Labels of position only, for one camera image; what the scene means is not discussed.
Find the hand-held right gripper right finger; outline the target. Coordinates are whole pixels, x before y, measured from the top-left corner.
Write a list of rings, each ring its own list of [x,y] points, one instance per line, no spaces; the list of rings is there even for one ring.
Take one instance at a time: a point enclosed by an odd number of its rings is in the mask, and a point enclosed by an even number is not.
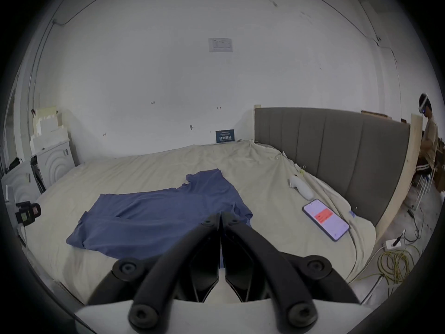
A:
[[[311,329],[319,318],[314,300],[359,304],[328,259],[281,252],[228,212],[221,213],[221,246],[226,282],[241,302],[270,298],[278,330]]]

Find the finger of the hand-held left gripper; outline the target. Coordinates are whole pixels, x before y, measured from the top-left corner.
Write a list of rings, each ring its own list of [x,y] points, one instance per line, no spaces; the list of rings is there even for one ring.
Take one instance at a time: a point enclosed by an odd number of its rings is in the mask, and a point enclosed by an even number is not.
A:
[[[38,203],[19,202],[15,204],[17,212],[15,213],[18,224],[28,226],[41,215],[41,206]]]

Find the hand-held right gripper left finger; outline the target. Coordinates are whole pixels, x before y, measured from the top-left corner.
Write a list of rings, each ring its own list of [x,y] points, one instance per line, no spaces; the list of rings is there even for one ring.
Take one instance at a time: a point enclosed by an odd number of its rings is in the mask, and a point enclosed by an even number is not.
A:
[[[134,330],[167,330],[171,304],[203,302],[219,280],[220,217],[210,215],[165,253],[117,260],[87,305],[132,300],[127,322]]]

